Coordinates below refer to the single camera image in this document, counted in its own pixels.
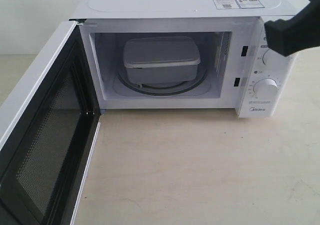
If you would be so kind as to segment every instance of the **white microwave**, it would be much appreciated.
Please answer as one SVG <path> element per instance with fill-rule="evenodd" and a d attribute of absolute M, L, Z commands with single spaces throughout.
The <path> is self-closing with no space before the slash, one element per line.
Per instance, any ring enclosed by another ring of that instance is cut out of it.
<path fill-rule="evenodd" d="M 73 223 L 106 110 L 270 117 L 294 54 L 319 45 L 316 4 L 83 0 L 0 107 L 1 224 Z"/>

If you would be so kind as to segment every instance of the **white food container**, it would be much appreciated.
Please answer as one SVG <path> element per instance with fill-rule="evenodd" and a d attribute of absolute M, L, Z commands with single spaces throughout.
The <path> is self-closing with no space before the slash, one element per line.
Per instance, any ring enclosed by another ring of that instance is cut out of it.
<path fill-rule="evenodd" d="M 194 80 L 200 53 L 187 36 L 132 39 L 123 52 L 128 79 L 134 84 L 165 84 Z"/>

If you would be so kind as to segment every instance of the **beige table surface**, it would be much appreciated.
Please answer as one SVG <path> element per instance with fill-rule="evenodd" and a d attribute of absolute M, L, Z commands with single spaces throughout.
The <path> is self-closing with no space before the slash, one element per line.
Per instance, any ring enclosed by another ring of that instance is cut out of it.
<path fill-rule="evenodd" d="M 0 103 L 32 61 L 0 56 Z M 319 225 L 320 54 L 302 53 L 274 117 L 112 110 L 76 225 Z"/>

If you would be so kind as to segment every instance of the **midea logo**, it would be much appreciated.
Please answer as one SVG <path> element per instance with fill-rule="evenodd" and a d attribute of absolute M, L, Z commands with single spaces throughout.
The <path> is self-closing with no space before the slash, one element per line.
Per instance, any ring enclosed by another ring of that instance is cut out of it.
<path fill-rule="evenodd" d="M 256 108 L 256 107 L 250 107 L 250 112 L 264 112 L 264 108 Z"/>

